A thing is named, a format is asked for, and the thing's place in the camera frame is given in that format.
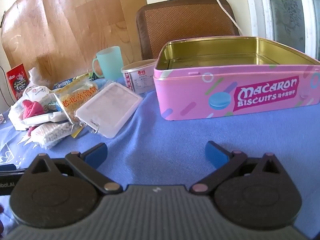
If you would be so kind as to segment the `brown woven chair back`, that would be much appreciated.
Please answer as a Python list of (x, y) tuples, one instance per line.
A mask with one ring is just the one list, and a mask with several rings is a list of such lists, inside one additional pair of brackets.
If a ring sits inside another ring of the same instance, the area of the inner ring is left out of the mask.
[(136, 14), (142, 59), (156, 59), (169, 41), (239, 36), (226, 0), (169, 0), (143, 6)]

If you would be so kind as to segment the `wood-pattern wall sheet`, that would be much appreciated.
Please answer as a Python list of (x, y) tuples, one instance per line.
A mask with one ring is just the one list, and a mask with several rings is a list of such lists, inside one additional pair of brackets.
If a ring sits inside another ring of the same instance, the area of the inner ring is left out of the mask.
[(8, 68), (37, 68), (50, 83), (92, 68), (98, 51), (119, 46), (125, 64), (139, 61), (136, 13), (146, 0), (1, 0), (1, 44)]

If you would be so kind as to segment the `blue patterned tablecloth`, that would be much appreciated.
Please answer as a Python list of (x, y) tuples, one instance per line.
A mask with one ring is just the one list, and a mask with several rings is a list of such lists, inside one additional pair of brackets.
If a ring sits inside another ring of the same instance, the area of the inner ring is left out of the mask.
[(319, 105), (201, 120), (167, 121), (150, 92), (113, 139), (85, 129), (47, 151), (53, 158), (84, 152), (98, 143), (108, 148), (99, 171), (123, 186), (193, 183), (213, 172), (204, 149), (214, 141), (252, 157), (272, 152), (302, 195), (296, 227), (309, 238), (319, 233)]

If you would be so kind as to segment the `pink fuzzy cloth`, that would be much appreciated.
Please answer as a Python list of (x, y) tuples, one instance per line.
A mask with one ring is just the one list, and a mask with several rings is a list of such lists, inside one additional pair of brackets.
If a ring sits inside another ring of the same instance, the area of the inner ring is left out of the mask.
[(24, 108), (24, 119), (44, 114), (43, 106), (36, 101), (32, 102), (30, 100), (23, 100), (22, 105)]

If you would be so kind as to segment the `blue green toothpaste box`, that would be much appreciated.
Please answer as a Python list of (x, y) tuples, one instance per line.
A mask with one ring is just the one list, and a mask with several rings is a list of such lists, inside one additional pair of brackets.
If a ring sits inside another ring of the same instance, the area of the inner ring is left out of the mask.
[(64, 81), (60, 81), (58, 83), (56, 83), (55, 85), (53, 85), (53, 90), (56, 90), (56, 89), (60, 89), (60, 88), (63, 88), (65, 87), (66, 85), (70, 84), (71, 82), (77, 80), (77, 79), (80, 79), (82, 77), (92, 77), (92, 72), (90, 73), (86, 73), (86, 74), (82, 74), (82, 75), (79, 75), (79, 76), (76, 76), (76, 77), (73, 77), (73, 78), (70, 78), (70, 79), (67, 79), (67, 80), (64, 80)]

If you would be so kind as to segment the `white tissue pack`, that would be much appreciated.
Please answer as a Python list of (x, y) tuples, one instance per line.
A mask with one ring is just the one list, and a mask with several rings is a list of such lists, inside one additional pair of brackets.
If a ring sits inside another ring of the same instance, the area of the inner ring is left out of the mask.
[(24, 100), (30, 100), (31, 102), (38, 102), (44, 108), (44, 112), (49, 111), (49, 103), (56, 101), (56, 98), (52, 91), (46, 86), (29, 85), (16, 103), (11, 106), (8, 114), (12, 125), (17, 131), (27, 130), (27, 126), (22, 124), (24, 108), (22, 102)]

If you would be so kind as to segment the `yellow snack packet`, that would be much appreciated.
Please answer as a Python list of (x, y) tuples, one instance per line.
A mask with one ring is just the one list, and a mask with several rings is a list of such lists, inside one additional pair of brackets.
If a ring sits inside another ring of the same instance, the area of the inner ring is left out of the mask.
[(80, 120), (76, 117), (76, 111), (98, 92), (98, 85), (88, 77), (81, 77), (56, 89), (54, 96), (61, 109), (73, 125), (78, 125)]

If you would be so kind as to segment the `pink macaron biscuit tin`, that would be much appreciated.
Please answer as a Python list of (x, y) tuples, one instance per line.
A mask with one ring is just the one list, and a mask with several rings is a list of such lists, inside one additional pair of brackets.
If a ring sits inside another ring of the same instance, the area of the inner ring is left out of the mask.
[(163, 119), (193, 120), (319, 103), (319, 61), (260, 37), (168, 42), (153, 76)]

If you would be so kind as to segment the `teal plastic mug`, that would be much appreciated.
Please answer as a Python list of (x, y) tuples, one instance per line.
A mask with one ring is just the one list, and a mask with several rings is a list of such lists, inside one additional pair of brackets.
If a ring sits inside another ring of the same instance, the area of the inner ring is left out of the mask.
[[(98, 61), (102, 74), (95, 71), (95, 61)], [(105, 48), (96, 53), (92, 60), (93, 73), (99, 78), (116, 81), (121, 77), (121, 69), (124, 67), (121, 50), (119, 46)]]

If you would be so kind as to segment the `crumpled clear plastic bag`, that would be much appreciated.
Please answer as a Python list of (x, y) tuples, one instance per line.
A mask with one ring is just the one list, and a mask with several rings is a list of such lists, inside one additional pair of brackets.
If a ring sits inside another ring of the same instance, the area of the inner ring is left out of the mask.
[(50, 87), (50, 82), (41, 75), (40, 71), (36, 67), (31, 68), (28, 73), (31, 85)]

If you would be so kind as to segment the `bag of white beads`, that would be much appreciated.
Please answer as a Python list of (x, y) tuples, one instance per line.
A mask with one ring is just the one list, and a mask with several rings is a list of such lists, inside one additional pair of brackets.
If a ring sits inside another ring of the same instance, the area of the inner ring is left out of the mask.
[(41, 148), (50, 149), (65, 137), (71, 135), (73, 125), (69, 122), (48, 122), (31, 132), (31, 139)]

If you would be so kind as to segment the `red snack box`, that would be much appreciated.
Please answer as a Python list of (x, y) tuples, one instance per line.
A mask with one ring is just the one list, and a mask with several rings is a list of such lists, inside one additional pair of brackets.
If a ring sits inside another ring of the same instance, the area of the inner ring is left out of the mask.
[(12, 68), (6, 73), (11, 91), (16, 100), (22, 97), (24, 90), (29, 85), (28, 76), (23, 64)]

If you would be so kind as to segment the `white framed frosted window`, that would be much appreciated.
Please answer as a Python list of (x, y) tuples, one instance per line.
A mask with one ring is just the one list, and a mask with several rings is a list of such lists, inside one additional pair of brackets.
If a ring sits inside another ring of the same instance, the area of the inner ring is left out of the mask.
[(319, 59), (319, 0), (247, 0), (252, 36)]

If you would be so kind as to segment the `translucent white plastic case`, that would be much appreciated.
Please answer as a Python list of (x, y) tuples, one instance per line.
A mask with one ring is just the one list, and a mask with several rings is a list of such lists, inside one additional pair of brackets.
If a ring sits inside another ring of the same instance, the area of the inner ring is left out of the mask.
[(75, 116), (108, 139), (114, 138), (143, 98), (127, 87), (111, 82), (76, 110)]

